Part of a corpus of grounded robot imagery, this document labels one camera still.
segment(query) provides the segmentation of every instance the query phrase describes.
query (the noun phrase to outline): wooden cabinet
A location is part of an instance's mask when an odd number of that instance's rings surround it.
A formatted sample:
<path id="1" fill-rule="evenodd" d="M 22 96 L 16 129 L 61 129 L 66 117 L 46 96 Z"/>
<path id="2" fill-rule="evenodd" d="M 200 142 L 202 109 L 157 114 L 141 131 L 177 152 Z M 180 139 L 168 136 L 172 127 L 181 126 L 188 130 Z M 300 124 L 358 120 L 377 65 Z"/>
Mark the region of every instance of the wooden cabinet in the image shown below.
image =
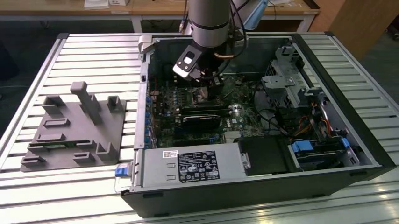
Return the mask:
<path id="1" fill-rule="evenodd" d="M 399 0 L 313 0 L 320 7 L 309 31 L 330 31 L 357 59 L 399 14 Z"/>

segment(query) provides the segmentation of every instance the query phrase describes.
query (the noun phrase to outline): aluminum extrusion table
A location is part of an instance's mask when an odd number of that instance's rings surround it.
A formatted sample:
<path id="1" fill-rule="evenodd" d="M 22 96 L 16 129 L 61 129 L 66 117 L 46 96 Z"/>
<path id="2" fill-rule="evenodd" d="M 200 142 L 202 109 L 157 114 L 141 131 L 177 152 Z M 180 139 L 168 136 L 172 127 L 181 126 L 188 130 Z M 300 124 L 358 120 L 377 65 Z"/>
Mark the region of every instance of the aluminum extrusion table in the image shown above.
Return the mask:
<path id="1" fill-rule="evenodd" d="M 98 100 L 125 99 L 120 161 L 133 159 L 140 34 L 74 34 L 50 49 L 33 84 L 0 140 L 0 222 L 34 223 L 370 223 L 399 218 L 399 169 L 316 199 L 269 203 L 164 218 L 141 218 L 114 188 L 116 166 L 21 173 L 44 110 L 44 97 L 60 94 L 65 102 L 73 81 L 88 83 Z M 392 160 L 399 164 L 399 107 L 334 37 L 301 34 L 326 72 L 362 118 Z M 305 72 L 317 86 L 308 69 Z"/>

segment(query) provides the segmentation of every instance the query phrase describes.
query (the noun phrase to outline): metal bracket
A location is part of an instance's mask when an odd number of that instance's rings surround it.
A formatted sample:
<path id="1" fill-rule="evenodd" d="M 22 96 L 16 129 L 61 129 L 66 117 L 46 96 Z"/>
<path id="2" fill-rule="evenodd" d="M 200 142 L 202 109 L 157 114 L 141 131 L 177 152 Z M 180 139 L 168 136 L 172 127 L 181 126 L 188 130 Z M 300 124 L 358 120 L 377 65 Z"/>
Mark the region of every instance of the metal bracket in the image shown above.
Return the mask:
<path id="1" fill-rule="evenodd" d="M 138 37 L 138 52 L 140 54 L 145 54 L 148 51 L 153 49 L 152 45 L 152 35 L 142 35 Z"/>

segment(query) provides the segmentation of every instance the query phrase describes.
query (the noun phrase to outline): motherboard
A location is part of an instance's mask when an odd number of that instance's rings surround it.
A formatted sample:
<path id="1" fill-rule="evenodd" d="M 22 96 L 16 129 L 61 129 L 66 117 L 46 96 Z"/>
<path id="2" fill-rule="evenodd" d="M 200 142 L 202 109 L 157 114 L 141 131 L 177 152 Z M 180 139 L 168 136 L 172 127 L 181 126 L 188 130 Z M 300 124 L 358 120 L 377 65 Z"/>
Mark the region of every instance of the motherboard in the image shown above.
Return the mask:
<path id="1" fill-rule="evenodd" d="M 158 148 L 264 135 L 252 103 L 256 83 L 240 74 L 224 74 L 212 82 L 208 88 L 174 80 L 152 91 Z"/>

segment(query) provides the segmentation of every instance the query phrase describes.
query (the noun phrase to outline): white label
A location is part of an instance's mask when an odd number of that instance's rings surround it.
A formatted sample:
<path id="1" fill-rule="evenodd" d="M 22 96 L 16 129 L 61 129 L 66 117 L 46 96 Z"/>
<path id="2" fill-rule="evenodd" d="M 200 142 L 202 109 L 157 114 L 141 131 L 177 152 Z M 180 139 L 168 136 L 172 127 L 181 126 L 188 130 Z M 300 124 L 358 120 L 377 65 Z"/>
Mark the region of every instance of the white label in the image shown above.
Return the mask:
<path id="1" fill-rule="evenodd" d="M 129 11 L 110 11 L 110 14 L 128 14 Z"/>
<path id="2" fill-rule="evenodd" d="M 212 172 L 209 172 L 209 175 L 217 175 L 217 174 L 218 174 L 217 171 L 212 171 Z"/>
<path id="3" fill-rule="evenodd" d="M 177 154 L 178 154 L 177 150 L 174 150 L 174 151 L 162 151 L 161 157 L 162 158 L 176 158 Z"/>

